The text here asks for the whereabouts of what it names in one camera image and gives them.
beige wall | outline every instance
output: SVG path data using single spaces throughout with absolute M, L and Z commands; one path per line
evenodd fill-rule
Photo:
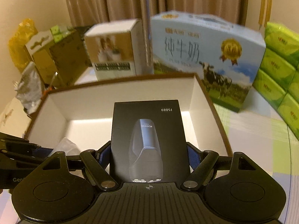
M 71 25 L 65 0 L 0 0 L 0 112 L 15 96 L 13 81 L 20 79 L 14 67 L 7 42 L 25 18 L 35 22 L 38 31 L 56 24 Z
M 282 23 L 291 30 L 299 33 L 299 0 L 272 0 L 271 22 Z M 248 0 L 246 27 L 259 30 L 261 0 Z M 265 28 L 262 26 L 260 32 L 264 34 Z

triangular cutout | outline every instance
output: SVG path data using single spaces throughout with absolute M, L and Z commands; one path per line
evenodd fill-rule
M 254 171 L 255 168 L 250 165 L 250 163 L 243 157 L 239 158 L 239 164 L 238 164 L 239 170 L 251 170 Z
M 60 168 L 60 157 L 55 157 L 43 168 L 43 170 L 54 170 Z

shaver head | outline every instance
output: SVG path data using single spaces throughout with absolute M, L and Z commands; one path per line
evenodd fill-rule
M 163 178 L 163 162 L 153 121 L 136 121 L 129 148 L 129 175 L 133 182 L 158 182 Z

curtain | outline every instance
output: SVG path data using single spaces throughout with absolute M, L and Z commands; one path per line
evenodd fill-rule
M 149 18 L 169 10 L 208 13 L 239 23 L 242 0 L 66 0 L 73 26 L 141 18 L 144 30 L 147 64 L 151 64 Z

ribbed black surface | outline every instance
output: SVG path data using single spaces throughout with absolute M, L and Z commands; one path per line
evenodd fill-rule
M 197 194 L 180 191 L 174 183 L 150 185 L 153 188 L 125 183 L 118 191 L 102 193 L 88 211 L 63 224 L 232 224 L 211 213 Z

